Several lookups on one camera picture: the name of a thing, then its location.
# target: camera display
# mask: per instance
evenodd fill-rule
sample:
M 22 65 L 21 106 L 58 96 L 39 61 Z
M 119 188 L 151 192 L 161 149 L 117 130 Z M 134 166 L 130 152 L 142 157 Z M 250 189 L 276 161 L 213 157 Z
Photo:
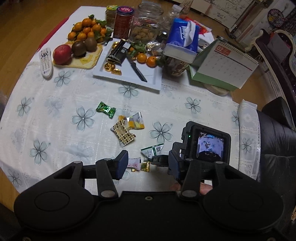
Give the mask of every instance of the camera display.
M 196 157 L 202 161 L 223 161 L 223 147 L 223 138 L 200 132 L 197 141 Z

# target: cup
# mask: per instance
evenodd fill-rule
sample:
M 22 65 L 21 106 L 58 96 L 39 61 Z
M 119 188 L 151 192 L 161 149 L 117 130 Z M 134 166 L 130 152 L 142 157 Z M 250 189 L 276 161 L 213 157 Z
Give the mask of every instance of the cup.
M 188 67 L 189 63 L 184 62 L 182 60 L 167 57 L 164 67 L 166 72 L 172 76 L 180 76 L 184 70 Z

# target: finger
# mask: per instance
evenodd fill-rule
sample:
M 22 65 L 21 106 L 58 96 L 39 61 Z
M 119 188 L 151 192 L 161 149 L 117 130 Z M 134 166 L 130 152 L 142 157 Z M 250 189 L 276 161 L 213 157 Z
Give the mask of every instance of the finger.
M 174 183 L 171 187 L 170 187 L 171 191 L 180 191 L 181 190 L 181 185 L 179 183 Z
M 213 187 L 211 185 L 200 183 L 200 194 L 206 195 L 212 189 Z

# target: screw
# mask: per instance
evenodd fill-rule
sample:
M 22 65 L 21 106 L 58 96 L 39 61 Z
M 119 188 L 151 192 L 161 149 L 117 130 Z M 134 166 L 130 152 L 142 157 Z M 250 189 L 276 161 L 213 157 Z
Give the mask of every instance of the screw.
M 104 190 L 101 192 L 101 196 L 105 198 L 111 198 L 115 196 L 115 192 L 112 190 Z
M 194 190 L 185 190 L 182 192 L 182 196 L 184 197 L 195 197 L 197 195 L 196 191 Z

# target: white plate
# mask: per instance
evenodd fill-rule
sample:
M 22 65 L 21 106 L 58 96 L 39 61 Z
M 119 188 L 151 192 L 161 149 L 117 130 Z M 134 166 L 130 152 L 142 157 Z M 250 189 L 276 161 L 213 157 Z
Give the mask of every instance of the white plate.
M 108 72 L 105 70 L 104 65 L 107 62 L 106 57 L 110 54 L 112 50 L 112 44 L 115 41 L 120 41 L 120 39 L 113 39 L 112 41 L 109 41 L 107 46 L 104 48 L 94 68 L 93 75 L 107 77 L 107 78 L 116 79 L 116 80 L 122 80 L 122 81 L 130 82 L 133 84 L 146 86 L 151 89 L 160 90 L 163 70 L 158 66 L 156 66 L 155 68 L 150 68 L 146 64 L 140 64 L 136 62 L 137 68 L 145 76 L 147 82 L 140 80 L 140 78 L 134 72 L 129 61 L 126 58 L 123 61 L 121 66 L 119 64 L 116 64 L 116 68 L 121 70 L 122 75 L 112 74 L 111 72 Z

